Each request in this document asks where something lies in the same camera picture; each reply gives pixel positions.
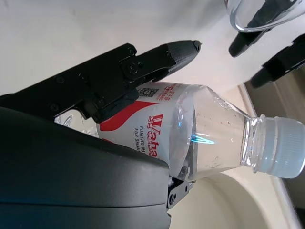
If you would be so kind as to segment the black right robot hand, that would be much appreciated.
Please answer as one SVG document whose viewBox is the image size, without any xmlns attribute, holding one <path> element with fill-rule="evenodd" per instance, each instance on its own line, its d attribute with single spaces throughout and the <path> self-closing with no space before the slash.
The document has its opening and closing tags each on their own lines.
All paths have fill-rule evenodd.
<svg viewBox="0 0 305 229">
<path fill-rule="evenodd" d="M 193 183 L 133 149 L 55 118 L 78 111 L 101 123 L 131 108 L 137 87 L 182 69 L 197 40 L 141 55 L 126 43 L 0 98 L 0 226 L 3 229 L 167 229 L 168 210 Z"/>
</svg>

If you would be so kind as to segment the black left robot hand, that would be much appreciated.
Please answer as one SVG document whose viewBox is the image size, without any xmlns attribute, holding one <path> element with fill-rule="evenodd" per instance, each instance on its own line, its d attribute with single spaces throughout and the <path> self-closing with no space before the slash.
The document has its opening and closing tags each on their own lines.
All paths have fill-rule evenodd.
<svg viewBox="0 0 305 229">
<path fill-rule="evenodd" d="M 237 57 L 254 45 L 276 26 L 296 19 L 305 13 L 303 0 L 226 0 L 230 24 L 238 31 L 229 47 Z M 292 44 L 265 62 L 251 78 L 254 88 L 274 82 L 305 63 L 305 36 L 299 35 Z"/>
</svg>

